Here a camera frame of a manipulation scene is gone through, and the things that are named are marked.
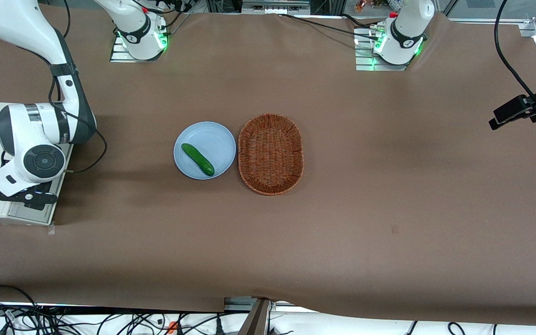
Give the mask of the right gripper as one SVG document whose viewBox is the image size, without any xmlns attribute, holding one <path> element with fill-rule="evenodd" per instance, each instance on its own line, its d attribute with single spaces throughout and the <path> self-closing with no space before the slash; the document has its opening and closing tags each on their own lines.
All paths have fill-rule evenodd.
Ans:
<svg viewBox="0 0 536 335">
<path fill-rule="evenodd" d="M 0 167 L 0 201 L 23 202 L 24 207 L 35 210 L 43 210 L 47 204 L 57 203 L 58 196 L 54 193 L 28 189 L 34 186 L 34 182 L 23 178 L 15 163 L 9 161 Z"/>
</svg>

